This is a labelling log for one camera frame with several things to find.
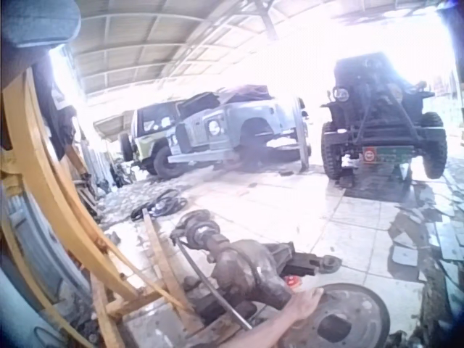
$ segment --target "hand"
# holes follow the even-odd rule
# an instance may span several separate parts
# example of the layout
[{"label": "hand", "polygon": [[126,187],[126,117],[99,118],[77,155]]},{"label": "hand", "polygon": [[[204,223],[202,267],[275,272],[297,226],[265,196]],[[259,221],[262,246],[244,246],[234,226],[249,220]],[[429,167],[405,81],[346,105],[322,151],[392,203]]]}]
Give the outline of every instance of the hand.
[{"label": "hand", "polygon": [[313,288],[295,293],[283,309],[294,321],[304,320],[314,313],[324,290]]}]

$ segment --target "garage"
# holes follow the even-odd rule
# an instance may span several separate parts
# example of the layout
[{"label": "garage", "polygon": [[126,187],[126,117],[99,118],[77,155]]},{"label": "garage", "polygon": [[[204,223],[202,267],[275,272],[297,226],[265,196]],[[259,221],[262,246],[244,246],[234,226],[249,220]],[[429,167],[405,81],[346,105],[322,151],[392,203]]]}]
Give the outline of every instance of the garage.
[{"label": "garage", "polygon": [[462,4],[45,2],[2,12],[5,347],[452,346]]}]

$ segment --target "car bumper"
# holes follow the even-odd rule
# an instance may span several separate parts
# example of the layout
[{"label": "car bumper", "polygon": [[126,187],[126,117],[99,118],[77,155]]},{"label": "car bumper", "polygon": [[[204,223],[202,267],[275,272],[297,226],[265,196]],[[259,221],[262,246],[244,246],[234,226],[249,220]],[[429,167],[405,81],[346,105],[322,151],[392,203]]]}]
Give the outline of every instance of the car bumper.
[{"label": "car bumper", "polygon": [[[370,136],[369,138],[361,139],[357,144],[360,146],[372,146],[372,145],[419,145],[422,141],[440,141],[443,138],[446,138],[446,132],[442,127],[415,127],[418,135],[419,141],[416,141],[412,136],[393,136],[392,134],[386,135],[388,133],[386,130],[381,128],[375,130],[376,134]],[[344,133],[338,132],[325,132],[324,141],[328,145],[344,145],[353,143],[353,139],[357,137],[357,131],[348,130]]]},{"label": "car bumper", "polygon": [[203,152],[193,152],[191,154],[175,154],[167,158],[169,163],[235,161],[238,159],[238,154],[231,149],[207,150]]}]

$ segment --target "green vehicle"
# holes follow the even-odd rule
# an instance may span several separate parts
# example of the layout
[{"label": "green vehicle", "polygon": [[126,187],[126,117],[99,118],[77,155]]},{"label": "green vehicle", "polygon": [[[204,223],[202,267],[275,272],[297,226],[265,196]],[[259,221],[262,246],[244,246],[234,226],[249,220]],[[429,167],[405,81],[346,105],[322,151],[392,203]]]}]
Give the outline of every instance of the green vehicle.
[{"label": "green vehicle", "polygon": [[166,133],[179,122],[177,105],[182,101],[153,104],[134,111],[127,133],[119,135],[121,152],[126,162],[134,161],[141,169],[162,179],[177,178],[185,165],[169,163],[171,150]]}]

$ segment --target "brake drum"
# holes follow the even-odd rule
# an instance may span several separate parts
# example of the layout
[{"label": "brake drum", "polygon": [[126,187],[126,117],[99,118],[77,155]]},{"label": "brake drum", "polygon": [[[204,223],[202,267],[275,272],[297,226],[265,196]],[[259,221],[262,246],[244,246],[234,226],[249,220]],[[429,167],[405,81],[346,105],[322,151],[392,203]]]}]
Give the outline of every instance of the brake drum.
[{"label": "brake drum", "polygon": [[390,316],[382,299],[355,284],[323,286],[324,295],[311,316],[295,323],[280,348],[383,348]]}]

